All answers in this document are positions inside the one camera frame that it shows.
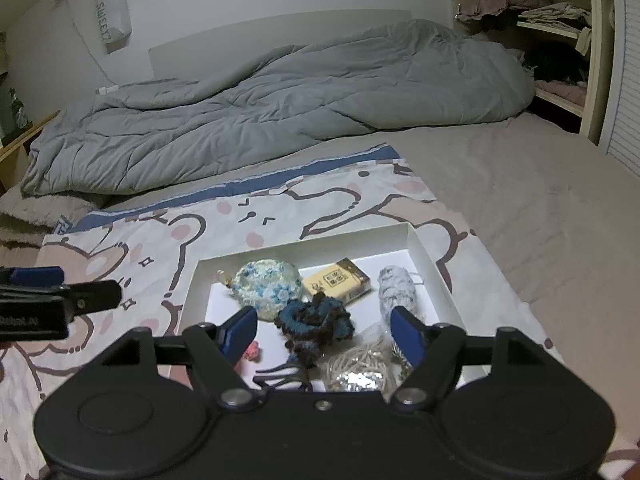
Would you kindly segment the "clear bag of beige cords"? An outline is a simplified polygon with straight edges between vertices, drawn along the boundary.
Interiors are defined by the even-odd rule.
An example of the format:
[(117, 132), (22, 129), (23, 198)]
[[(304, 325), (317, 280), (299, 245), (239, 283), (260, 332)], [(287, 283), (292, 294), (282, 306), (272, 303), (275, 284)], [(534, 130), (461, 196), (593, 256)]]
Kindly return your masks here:
[(377, 391), (385, 400), (412, 372), (412, 366), (382, 323), (369, 326), (324, 356), (318, 367), (326, 391)]

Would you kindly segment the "pink small hair clip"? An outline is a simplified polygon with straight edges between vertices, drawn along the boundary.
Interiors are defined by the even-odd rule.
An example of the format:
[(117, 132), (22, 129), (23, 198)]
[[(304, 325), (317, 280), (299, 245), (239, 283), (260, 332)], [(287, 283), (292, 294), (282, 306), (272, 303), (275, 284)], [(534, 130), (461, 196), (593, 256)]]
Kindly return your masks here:
[(262, 360), (262, 348), (257, 340), (253, 340), (245, 349), (243, 359), (253, 363), (259, 363)]

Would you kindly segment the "green glass bottle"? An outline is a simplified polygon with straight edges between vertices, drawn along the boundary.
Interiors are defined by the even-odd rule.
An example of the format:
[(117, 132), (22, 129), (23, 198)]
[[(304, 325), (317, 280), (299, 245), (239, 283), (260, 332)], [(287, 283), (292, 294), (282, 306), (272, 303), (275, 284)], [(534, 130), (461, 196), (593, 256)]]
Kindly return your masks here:
[(13, 87), (9, 88), (11, 98), (11, 114), (14, 122), (14, 130), (23, 133), (32, 128), (32, 121), (29, 119), (24, 103), (17, 96)]

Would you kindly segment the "cream wardrobe shelf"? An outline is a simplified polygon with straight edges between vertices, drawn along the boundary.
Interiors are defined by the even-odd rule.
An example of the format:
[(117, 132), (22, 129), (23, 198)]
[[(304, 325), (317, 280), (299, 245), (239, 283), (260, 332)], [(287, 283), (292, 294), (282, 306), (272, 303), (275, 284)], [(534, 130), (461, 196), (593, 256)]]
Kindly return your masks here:
[(613, 69), (613, 0), (451, 0), (460, 32), (512, 49), (533, 78), (530, 111), (597, 143)]

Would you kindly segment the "beige fluffy folded blanket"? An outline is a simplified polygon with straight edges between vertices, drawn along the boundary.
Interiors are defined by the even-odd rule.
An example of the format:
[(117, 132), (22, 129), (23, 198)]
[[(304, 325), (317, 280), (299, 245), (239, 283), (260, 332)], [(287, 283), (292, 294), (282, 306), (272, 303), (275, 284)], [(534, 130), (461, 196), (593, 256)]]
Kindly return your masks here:
[(62, 193), (27, 196), (14, 185), (1, 195), (1, 247), (39, 248), (55, 227), (74, 226), (105, 203), (101, 195)]

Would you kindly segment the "grey quilted comforter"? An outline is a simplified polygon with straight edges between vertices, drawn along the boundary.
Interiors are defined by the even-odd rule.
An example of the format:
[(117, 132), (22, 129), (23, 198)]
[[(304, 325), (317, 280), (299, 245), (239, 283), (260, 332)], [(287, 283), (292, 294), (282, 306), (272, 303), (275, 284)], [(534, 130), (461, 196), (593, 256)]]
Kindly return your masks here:
[(501, 44), (396, 22), (273, 49), (200, 80), (137, 82), (76, 102), (32, 144), (21, 190), (139, 194), (340, 136), (501, 122), (534, 94)]

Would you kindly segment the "wooden headboard shelf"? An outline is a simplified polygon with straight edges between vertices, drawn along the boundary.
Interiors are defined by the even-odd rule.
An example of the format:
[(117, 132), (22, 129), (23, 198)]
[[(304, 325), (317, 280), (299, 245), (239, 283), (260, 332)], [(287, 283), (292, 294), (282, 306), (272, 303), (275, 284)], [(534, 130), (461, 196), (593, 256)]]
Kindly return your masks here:
[(35, 141), (35, 138), (42, 133), (44, 127), (56, 116), (58, 116), (58, 112), (50, 114), (1, 149), (1, 193), (5, 193), (22, 180), (29, 165), (29, 152), (32, 142)]

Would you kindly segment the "blue floral fabric pouch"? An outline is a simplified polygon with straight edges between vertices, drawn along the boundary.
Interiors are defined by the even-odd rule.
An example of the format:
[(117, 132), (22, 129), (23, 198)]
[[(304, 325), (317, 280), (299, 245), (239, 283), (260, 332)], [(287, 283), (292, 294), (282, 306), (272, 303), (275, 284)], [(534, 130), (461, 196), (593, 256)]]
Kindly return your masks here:
[(264, 322), (273, 322), (290, 301), (304, 296), (299, 270), (282, 260), (249, 261), (233, 275), (219, 270), (217, 278), (241, 307), (254, 308)]

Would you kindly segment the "yellow small card box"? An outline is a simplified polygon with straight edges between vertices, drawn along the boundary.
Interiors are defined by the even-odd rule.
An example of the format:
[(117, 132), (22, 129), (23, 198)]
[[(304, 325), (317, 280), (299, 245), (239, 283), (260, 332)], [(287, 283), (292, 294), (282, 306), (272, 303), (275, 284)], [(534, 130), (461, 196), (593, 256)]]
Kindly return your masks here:
[(303, 286), (311, 296), (323, 292), (343, 304), (351, 304), (371, 289), (371, 280), (356, 263), (343, 258), (303, 278)]

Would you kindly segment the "white louvered door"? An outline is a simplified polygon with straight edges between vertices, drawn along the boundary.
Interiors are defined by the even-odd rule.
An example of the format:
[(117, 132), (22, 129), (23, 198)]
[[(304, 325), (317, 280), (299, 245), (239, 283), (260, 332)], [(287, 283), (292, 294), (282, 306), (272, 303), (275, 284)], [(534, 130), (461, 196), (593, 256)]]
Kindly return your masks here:
[(613, 57), (599, 146), (639, 177), (639, 0), (613, 0)]

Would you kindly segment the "white hanging bag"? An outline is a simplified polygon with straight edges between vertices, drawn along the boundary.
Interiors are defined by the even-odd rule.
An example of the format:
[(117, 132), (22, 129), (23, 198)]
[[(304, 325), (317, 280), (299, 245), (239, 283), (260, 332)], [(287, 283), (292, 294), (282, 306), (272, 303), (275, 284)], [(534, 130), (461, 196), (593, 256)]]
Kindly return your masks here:
[(96, 0), (96, 22), (105, 49), (121, 47), (132, 33), (127, 0)]

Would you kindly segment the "dark blue crochet scrunchie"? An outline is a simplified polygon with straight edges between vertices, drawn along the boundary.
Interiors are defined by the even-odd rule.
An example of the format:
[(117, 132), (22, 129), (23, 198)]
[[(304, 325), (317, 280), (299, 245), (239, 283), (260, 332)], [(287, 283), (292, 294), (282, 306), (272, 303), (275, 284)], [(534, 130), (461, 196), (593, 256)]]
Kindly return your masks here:
[(326, 348), (351, 340), (355, 333), (344, 304), (323, 292), (309, 301), (290, 301), (274, 325), (285, 336), (288, 362), (303, 368), (313, 368)]

